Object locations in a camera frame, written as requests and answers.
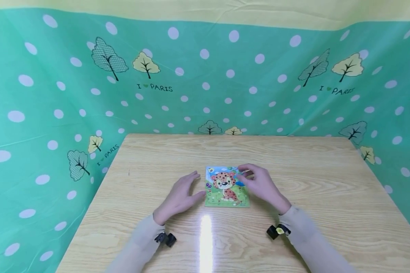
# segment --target yellow tree print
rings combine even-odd
[[[150,57],[148,57],[144,52],[140,52],[138,57],[132,62],[135,70],[139,72],[147,73],[150,78],[149,73],[158,73],[160,69],[157,64],[155,64]]]
[[[361,61],[362,59],[360,58],[359,53],[352,54],[351,57],[335,64],[331,71],[342,75],[342,78],[339,81],[339,83],[341,83],[345,76],[355,77],[363,73],[364,67],[361,66]]]

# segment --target wooden table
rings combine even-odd
[[[128,135],[57,272],[104,272],[180,176],[198,170],[197,192],[205,166],[248,162],[269,169],[358,270],[410,272],[410,225],[361,159],[346,138]],[[274,220],[256,198],[250,209],[200,204],[167,223],[178,241],[145,272],[307,272],[286,239],[266,235]]]

